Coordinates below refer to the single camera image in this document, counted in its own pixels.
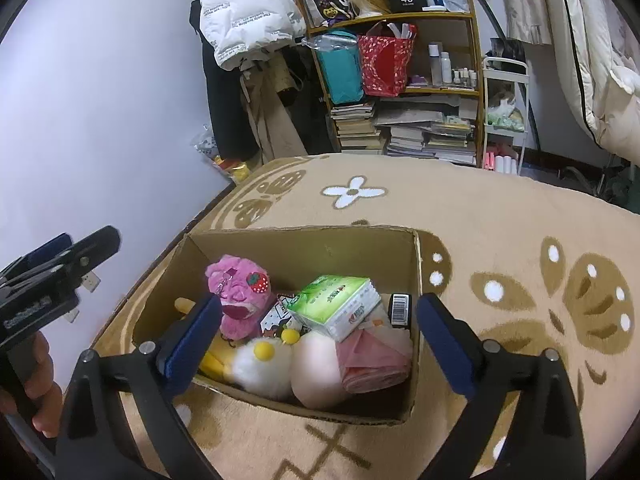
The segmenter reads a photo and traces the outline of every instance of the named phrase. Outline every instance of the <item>blanket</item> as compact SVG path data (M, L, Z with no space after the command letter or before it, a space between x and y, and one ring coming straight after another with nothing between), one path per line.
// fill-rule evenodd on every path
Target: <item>blanket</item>
M310 224L389 224L435 234L447 261L429 248L422 257L445 269L439 283L448 309L510 351L558 349L580 407L588 476L615 450L640 408L638 216L524 177L436 160L333 154L270 162L194 231ZM101 355L132 350L133 325L170 256L107 327L95 345ZM411 419L393 428L298 418L194 385L176 402L190 407L188 429L226 480L417 478L464 406L428 345ZM161 472L133 400L124 395L124 404L144 458ZM498 456L515 405L510 397L478 472Z

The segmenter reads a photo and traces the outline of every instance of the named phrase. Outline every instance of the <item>white wall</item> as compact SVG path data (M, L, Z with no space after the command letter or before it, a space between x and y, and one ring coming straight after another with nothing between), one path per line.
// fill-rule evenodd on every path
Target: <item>white wall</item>
M487 1L502 30L508 35L504 0ZM474 0L474 6L478 16L480 43L484 54L491 50L491 38L497 38L498 35L478 0ZM560 88L553 46L525 44L525 52L532 72L529 102L536 116L542 151L602 167L607 161L609 152L600 149L584 133L569 110ZM529 136L527 147L535 147L533 135Z
M227 185L190 146L209 122L192 0L29 0L0 43L0 268L105 224L120 253L44 330L65 387L120 299Z

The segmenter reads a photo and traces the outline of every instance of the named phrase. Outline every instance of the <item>human hand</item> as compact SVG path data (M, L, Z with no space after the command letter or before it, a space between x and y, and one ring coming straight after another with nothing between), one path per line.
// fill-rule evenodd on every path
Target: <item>human hand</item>
M47 438L58 436L62 414L62 391L53 381L53 360L49 355L49 343L38 332L33 339L33 357L36 369L24 383L24 391L30 399L41 398L40 409L33 417L33 427ZM0 413L13 414L17 408L14 398L0 388Z

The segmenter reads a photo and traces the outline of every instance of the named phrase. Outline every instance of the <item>barcode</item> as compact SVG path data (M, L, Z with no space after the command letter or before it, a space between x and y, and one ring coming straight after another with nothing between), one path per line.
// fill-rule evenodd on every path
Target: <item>barcode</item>
M394 294L391 303L391 324L409 325L409 295Z

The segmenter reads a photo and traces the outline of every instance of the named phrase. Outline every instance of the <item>red patterned gift bag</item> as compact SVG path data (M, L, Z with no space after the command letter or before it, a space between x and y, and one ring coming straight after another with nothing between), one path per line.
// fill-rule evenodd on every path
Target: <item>red patterned gift bag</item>
M362 86L367 95L395 97L406 87L406 66L414 49L414 38L380 36L386 30L385 24L379 22L366 35L358 37Z

